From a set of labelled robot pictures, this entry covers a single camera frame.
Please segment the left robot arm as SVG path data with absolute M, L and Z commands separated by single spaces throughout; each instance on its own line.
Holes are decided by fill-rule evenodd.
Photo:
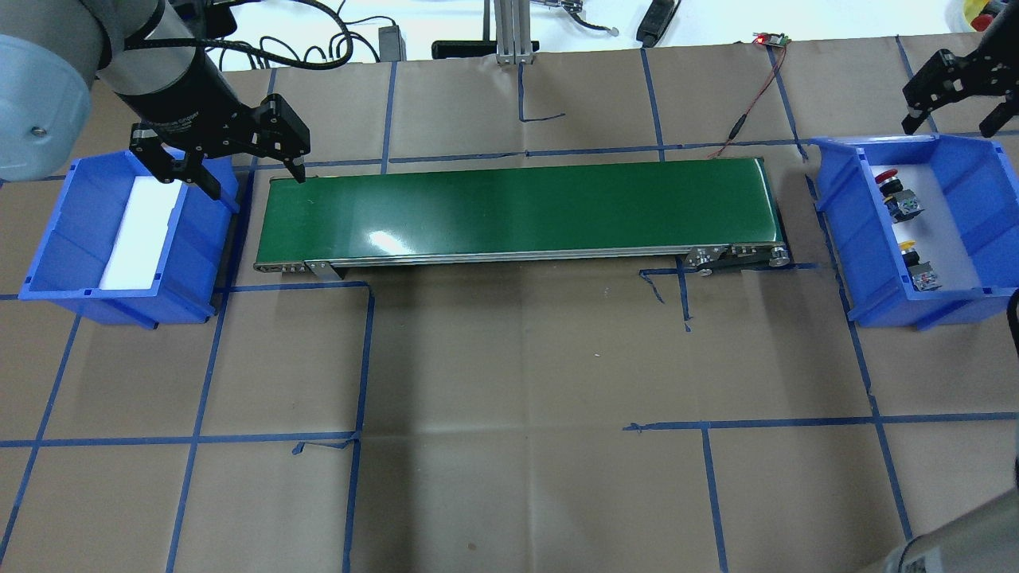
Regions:
M 139 117 L 130 152 L 153 177 L 218 199 L 207 158 L 283 163 L 298 183 L 309 127 L 281 95 L 244 105 L 166 1 L 4 1 L 3 181 L 32 181 L 69 159 L 102 80 Z

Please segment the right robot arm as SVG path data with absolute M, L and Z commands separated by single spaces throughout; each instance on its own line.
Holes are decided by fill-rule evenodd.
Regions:
M 991 138 L 1017 116 L 1018 7 L 1008 1 L 965 56 L 938 50 L 903 87 L 908 112 L 901 126 L 914 134 L 935 110 L 971 97 L 1001 97 L 978 131 Z M 1017 487 L 979 505 L 924 536 L 889 552 L 865 572 L 1015 572 Z

